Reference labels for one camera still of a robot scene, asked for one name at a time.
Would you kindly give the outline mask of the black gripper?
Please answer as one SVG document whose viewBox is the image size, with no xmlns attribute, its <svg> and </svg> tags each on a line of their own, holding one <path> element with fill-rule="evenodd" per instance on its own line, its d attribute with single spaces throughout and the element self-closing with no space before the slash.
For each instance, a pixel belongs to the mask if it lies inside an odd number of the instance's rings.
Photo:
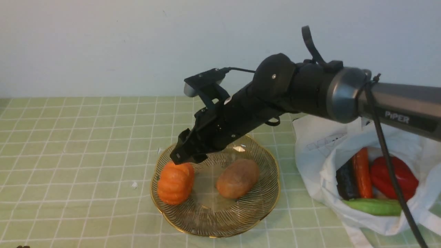
<svg viewBox="0 0 441 248">
<path fill-rule="evenodd" d="M 209 153 L 225 149 L 230 143 L 248 134 L 283 112 L 275 101 L 280 93 L 275 86 L 249 83 L 230 99 L 199 112 L 192 129 L 178 136 L 170 153 L 173 163 L 202 163 Z"/>
</svg>

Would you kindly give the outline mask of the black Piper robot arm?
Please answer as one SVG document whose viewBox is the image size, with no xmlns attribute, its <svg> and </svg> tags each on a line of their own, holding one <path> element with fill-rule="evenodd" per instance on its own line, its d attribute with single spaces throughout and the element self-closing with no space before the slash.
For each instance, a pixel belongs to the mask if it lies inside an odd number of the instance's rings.
<svg viewBox="0 0 441 248">
<path fill-rule="evenodd" d="M 192 129 L 178 135 L 170 153 L 175 164 L 200 163 L 210 153 L 266 124 L 277 126 L 286 113 L 305 113 L 350 123 L 358 117 L 440 141 L 440 88 L 380 83 L 370 71 L 271 55 L 253 71 L 250 83 L 233 95 L 220 86 L 232 67 L 211 69 L 186 78 L 205 107 L 195 113 Z"/>
</svg>

